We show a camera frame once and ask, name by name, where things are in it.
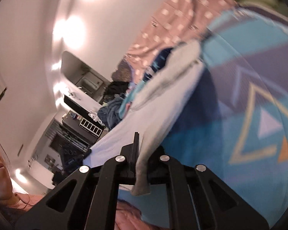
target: person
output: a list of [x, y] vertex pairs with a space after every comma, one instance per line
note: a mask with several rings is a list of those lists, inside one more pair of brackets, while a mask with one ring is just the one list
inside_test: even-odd
[[[0, 212], [14, 226], [18, 218], [38, 203], [43, 196], [13, 193], [5, 159], [0, 153]], [[118, 201], [114, 230], [165, 230], [141, 220], [141, 211], [125, 201]]]

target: pink shirt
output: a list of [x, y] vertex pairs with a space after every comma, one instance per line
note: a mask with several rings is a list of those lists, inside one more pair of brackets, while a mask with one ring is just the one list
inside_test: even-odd
[[[10, 205], [10, 208], [29, 211], [43, 196], [32, 194], [15, 193], [20, 199], [18, 203]], [[150, 225], [141, 220], [141, 211], [131, 204], [118, 201], [116, 206], [114, 230], [166, 230], [157, 226]]]

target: mouth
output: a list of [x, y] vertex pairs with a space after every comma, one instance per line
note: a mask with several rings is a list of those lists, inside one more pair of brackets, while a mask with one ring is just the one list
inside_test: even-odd
[[5, 168], [3, 163], [0, 163], [0, 169]]

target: polka dot fabric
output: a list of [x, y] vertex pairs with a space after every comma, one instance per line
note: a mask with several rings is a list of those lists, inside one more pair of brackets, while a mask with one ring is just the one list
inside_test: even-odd
[[133, 81], [142, 79], [159, 50], [191, 38], [201, 39], [207, 25], [235, 5], [234, 0], [166, 0], [126, 53], [125, 60], [137, 70]]

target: silver screw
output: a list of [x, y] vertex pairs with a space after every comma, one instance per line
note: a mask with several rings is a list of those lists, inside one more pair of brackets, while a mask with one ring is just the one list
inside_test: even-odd
[[196, 166], [196, 169], [200, 172], [204, 172], [206, 170], [206, 166], [203, 164], [199, 164]]
[[90, 168], [88, 167], [88, 166], [85, 166], [85, 165], [83, 165], [83, 166], [81, 166], [80, 168], [79, 168], [79, 171], [81, 172], [81, 173], [86, 173], [86, 172], [88, 172], [90, 170]]
[[123, 161], [125, 161], [125, 157], [124, 156], [117, 156], [116, 158], [115, 158], [115, 160], [117, 161], [117, 162], [123, 162]]
[[163, 162], [167, 162], [169, 159], [170, 159], [170, 157], [167, 156], [167, 155], [160, 156], [160, 160], [163, 161]]

